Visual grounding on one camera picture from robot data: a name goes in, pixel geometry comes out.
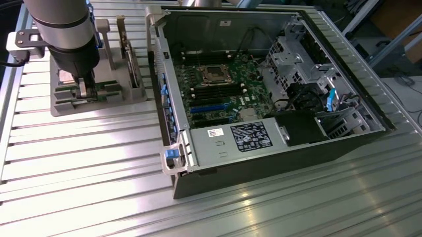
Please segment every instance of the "black cable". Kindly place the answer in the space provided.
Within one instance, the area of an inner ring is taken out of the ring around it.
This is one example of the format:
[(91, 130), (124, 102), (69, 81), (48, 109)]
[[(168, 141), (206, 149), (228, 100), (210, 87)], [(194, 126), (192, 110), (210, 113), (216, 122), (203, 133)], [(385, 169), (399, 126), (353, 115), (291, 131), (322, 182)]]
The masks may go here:
[(291, 100), (288, 100), (288, 103), (287, 103), (287, 105), (284, 106), (283, 110), (287, 110), (287, 109), (290, 108), (290, 106), (291, 106), (292, 103), (298, 100), (298, 98), (303, 95), (303, 93), (310, 93), (311, 95), (314, 95), (314, 96), (317, 97), (317, 99), (319, 100), (322, 109), (325, 108), (322, 98), (319, 97), (319, 95), (317, 94), (317, 92), (314, 92), (314, 91), (311, 91), (311, 90), (304, 90), (304, 91), (300, 91), (300, 92), (295, 95), (295, 97), (292, 97)]
[(394, 80), (402, 86), (413, 86), (414, 84), (417, 84), (417, 81), (402, 73), (397, 73), (394, 75)]
[(247, 38), (247, 36), (248, 36), (248, 33), (251, 32), (252, 35), (251, 35), (251, 40), (250, 40), (250, 43), (248, 43), (248, 47), (250, 47), (250, 45), (251, 45), (251, 43), (252, 43), (252, 41), (254, 41), (254, 37), (255, 37), (255, 30), (260, 31), (260, 32), (263, 33), (263, 35), (267, 36), (267, 38), (268, 38), (268, 40), (270, 40), (270, 43), (271, 43), (271, 45), (272, 45), (272, 39), (271, 39), (270, 34), (268, 34), (260, 27), (255, 26), (255, 27), (252, 27), (252, 28), (248, 28), (248, 30), (244, 32), (244, 34), (243, 34), (243, 36), (242, 36), (242, 41), (240, 41), (240, 44), (239, 44), (239, 47), (238, 47), (238, 50), (236, 50), (235, 55), (240, 52), (242, 46), (243, 46), (243, 43), (244, 43), (244, 40), (246, 40), (246, 38)]
[(8, 9), (9, 7), (21, 5), (24, 3), (23, 0), (9, 1), (7, 3), (0, 4), (0, 11)]
[(242, 41), (240, 41), (240, 44), (239, 44), (239, 47), (236, 49), (236, 53), (235, 55), (238, 55), (238, 53), (240, 52), (240, 49), (242, 49), (242, 45), (243, 45), (243, 42), (244, 42), (244, 39), (246, 37), (248, 36), (248, 33), (252, 32), (254, 33), (254, 30), (252, 28), (248, 28), (248, 30), (244, 32), (243, 36), (242, 36)]
[(417, 35), (419, 33), (422, 33), (422, 31), (417, 31), (417, 32), (411, 33), (409, 36), (414, 36), (414, 35)]
[[(21, 5), (24, 3), (23, 0), (15, 0), (7, 3), (0, 4), (0, 11), (8, 9), (9, 7)], [(28, 56), (25, 56), (24, 60), (19, 61), (17, 63), (8, 63), (4, 61), (0, 61), (0, 66), (5, 66), (5, 67), (21, 67), (25, 65), (25, 63), (29, 61), (29, 54)]]
[(8, 63), (8, 62), (0, 61), (0, 66), (19, 68), (19, 67), (24, 66), (27, 62), (28, 61), (21, 61), (17, 63)]
[(319, 100), (321, 108), (323, 110), (323, 108), (325, 108), (323, 101), (322, 101), (322, 98), (319, 97), (319, 95), (317, 94), (317, 92), (314, 92), (312, 90), (307, 90), (306, 92), (312, 94), (315, 96), (315, 98)]

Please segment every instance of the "green circuit board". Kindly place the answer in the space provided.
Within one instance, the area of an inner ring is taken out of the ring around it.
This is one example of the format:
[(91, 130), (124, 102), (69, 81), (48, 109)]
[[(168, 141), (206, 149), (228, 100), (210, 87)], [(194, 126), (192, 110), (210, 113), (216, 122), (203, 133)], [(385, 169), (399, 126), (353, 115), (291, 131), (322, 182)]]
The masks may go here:
[[(220, 65), (222, 64), (200, 65), (200, 67)], [(223, 66), (230, 73), (231, 83), (243, 84), (242, 94), (219, 98), (222, 100), (220, 105), (224, 105), (223, 110), (200, 113), (191, 113), (191, 102), (199, 100), (198, 98), (192, 98), (192, 88), (204, 87), (202, 84), (204, 81), (203, 73), (199, 71), (199, 66), (175, 66), (180, 95), (191, 128), (242, 122), (243, 119), (239, 112), (248, 108), (254, 108), (256, 118), (262, 119), (272, 109), (268, 92), (262, 79), (259, 79), (260, 72), (255, 67), (251, 56), (239, 54), (238, 57)], [(208, 121), (216, 121), (216, 124), (208, 124)]]

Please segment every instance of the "blue pcie slot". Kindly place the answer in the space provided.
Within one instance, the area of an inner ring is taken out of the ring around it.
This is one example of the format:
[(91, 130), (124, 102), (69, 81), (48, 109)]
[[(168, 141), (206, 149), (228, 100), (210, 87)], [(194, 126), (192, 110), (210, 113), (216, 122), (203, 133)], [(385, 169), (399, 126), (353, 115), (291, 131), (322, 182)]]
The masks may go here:
[(227, 105), (212, 105), (212, 106), (206, 106), (206, 107), (192, 107), (191, 108), (191, 113), (202, 113), (202, 112), (208, 112), (208, 111), (218, 111), (218, 110), (224, 110), (227, 108)]

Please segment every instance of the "aluminum workbench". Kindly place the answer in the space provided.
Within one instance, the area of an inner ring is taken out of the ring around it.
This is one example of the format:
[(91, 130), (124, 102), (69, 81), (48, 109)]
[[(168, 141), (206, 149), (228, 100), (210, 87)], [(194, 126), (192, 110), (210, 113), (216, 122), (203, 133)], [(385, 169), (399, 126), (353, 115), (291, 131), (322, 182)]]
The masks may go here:
[[(55, 118), (48, 57), (7, 68), (0, 91), (1, 237), (422, 235), (421, 129), (399, 112), (403, 108), (358, 53), (337, 42), (341, 32), (323, 12), (300, 7), (349, 66), (361, 70), (359, 80), (398, 131), (334, 162), (174, 200), (171, 179), (160, 170), (143, 18), (147, 4), (168, 2), (91, 3), (96, 18), (111, 21), (112, 47), (114, 17), (127, 17), (150, 99)], [(17, 29), (31, 27), (23, 7)]]

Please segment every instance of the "cpu socket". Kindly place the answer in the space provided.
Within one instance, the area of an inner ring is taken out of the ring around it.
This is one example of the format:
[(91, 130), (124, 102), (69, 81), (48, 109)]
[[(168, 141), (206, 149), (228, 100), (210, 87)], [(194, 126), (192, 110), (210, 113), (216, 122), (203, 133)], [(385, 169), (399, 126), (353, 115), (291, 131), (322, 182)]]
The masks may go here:
[(199, 67), (198, 70), (203, 74), (202, 85), (222, 85), (232, 83), (228, 69), (224, 64), (215, 66)]

